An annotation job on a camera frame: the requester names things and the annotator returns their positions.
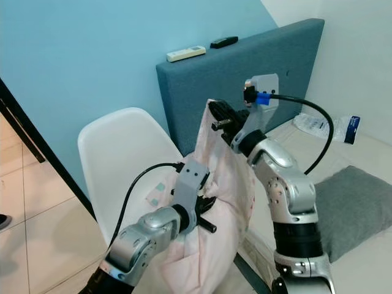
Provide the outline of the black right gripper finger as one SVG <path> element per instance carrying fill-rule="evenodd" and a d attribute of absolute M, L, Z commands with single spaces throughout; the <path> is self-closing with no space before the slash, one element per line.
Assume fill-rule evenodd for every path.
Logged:
<path fill-rule="evenodd" d="M 238 120 L 237 112 L 226 101 L 211 100 L 208 102 L 208 109 L 216 121 Z"/>

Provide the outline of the pink pillow with red dots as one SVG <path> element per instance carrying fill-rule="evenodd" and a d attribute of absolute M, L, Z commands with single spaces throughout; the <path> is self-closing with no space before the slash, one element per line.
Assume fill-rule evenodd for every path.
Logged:
<path fill-rule="evenodd" d="M 185 160 L 209 168 L 204 194 L 216 202 L 204 218 L 215 233 L 196 227 L 154 258 L 137 292 L 144 294 L 230 294 L 243 275 L 233 263 L 254 203 L 254 177 L 246 160 L 212 130 L 216 119 L 205 107 L 194 151 Z"/>

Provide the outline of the white plastic chair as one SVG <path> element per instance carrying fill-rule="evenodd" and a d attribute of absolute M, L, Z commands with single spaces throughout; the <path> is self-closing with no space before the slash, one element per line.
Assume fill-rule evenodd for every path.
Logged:
<path fill-rule="evenodd" d="M 162 126 L 139 107 L 127 107 L 84 126 L 77 140 L 87 197 L 109 241 L 128 188 L 146 168 L 183 159 Z"/>

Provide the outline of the blue-grey upholstered headboard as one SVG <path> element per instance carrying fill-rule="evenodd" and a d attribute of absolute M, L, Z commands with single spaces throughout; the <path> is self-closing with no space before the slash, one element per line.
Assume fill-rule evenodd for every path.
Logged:
<path fill-rule="evenodd" d="M 278 76 L 277 94 L 305 98 L 325 21 L 310 18 L 246 37 L 202 56 L 156 67 L 169 135 L 182 155 L 196 145 L 208 100 L 244 108 L 246 80 Z"/>

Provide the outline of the white remote control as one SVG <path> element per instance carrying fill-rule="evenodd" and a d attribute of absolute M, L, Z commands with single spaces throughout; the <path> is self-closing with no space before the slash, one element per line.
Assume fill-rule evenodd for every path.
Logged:
<path fill-rule="evenodd" d="M 196 57 L 205 55 L 206 48 L 201 47 L 201 45 L 196 45 L 196 47 L 183 48 L 178 51 L 171 51 L 170 53 L 166 53 L 166 61 L 168 62 L 176 62 L 183 61 L 184 59 L 188 59 L 190 57 Z"/>

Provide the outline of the black remote control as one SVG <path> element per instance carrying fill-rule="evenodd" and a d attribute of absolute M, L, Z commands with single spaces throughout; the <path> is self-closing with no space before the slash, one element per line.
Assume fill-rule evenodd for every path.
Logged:
<path fill-rule="evenodd" d="M 212 41 L 209 47 L 211 50 L 218 50 L 218 48 L 229 47 L 230 45 L 237 43 L 238 40 L 238 36 L 221 37 L 220 39 Z"/>

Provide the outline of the clear plastic package blue label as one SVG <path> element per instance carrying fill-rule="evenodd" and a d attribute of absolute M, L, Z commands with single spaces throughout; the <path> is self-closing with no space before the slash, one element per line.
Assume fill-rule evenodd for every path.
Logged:
<path fill-rule="evenodd" d="M 297 129 L 306 134 L 315 137 L 327 139 L 330 127 L 325 118 L 322 116 L 313 116 L 309 114 L 298 114 L 292 120 Z M 356 132 L 360 126 L 361 118 L 359 116 L 344 116 L 333 119 L 333 141 L 339 141 L 352 145 L 355 142 Z"/>

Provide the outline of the grey cushion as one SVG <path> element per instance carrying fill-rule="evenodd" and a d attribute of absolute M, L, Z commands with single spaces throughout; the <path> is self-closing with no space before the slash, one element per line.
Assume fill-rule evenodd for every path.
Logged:
<path fill-rule="evenodd" d="M 392 184 L 347 166 L 315 185 L 317 226 L 331 262 L 392 227 Z"/>

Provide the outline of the blue-grey bed frame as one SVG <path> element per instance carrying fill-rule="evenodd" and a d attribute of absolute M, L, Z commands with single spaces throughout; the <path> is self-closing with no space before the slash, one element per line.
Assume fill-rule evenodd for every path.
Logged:
<path fill-rule="evenodd" d="M 264 287 L 263 280 L 260 280 L 258 274 L 252 269 L 252 267 L 246 262 L 246 260 L 239 254 L 235 254 L 233 263 L 237 267 L 238 271 L 243 275 L 244 280 L 250 285 L 253 294 L 258 294 L 258 283 L 261 283 L 261 288 Z"/>

